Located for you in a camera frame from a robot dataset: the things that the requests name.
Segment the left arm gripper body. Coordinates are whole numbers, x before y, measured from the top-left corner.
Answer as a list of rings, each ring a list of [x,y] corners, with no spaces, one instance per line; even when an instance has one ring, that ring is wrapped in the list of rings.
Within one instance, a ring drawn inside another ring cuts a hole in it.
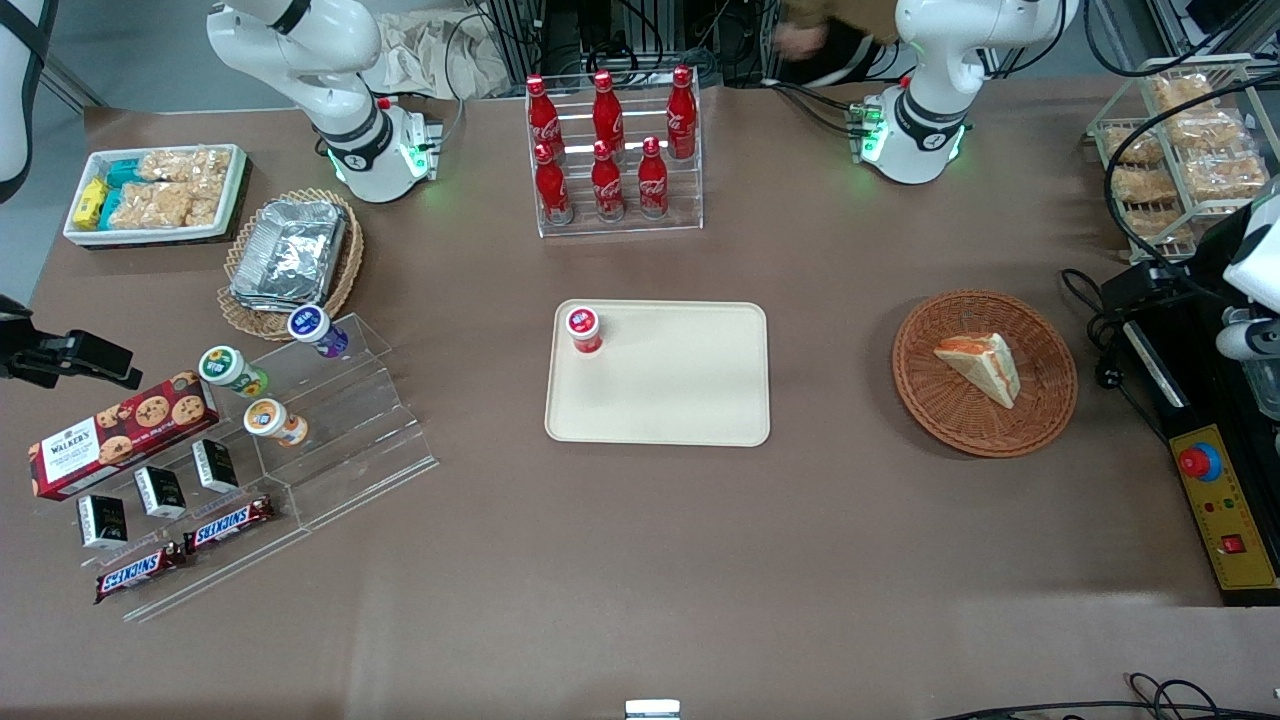
[[[1245,205],[1206,231],[1194,256],[1181,264],[1188,292],[1216,304],[1245,306],[1249,302],[1244,292],[1224,279],[1224,273],[1245,250],[1252,250],[1252,206]]]

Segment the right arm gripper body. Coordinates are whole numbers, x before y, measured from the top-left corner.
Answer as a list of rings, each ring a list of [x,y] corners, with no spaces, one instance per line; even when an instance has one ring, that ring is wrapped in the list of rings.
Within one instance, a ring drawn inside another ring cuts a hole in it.
[[[1,378],[51,389],[61,377],[76,374],[67,359],[72,340],[38,331],[31,316],[26,305],[1,295]]]

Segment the bystander hand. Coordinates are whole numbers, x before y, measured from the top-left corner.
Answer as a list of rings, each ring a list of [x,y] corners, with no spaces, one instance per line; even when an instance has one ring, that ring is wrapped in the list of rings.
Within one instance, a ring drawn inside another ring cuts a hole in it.
[[[786,61],[800,61],[814,56],[826,45],[828,31],[822,26],[796,26],[782,22],[776,26],[773,44]]]

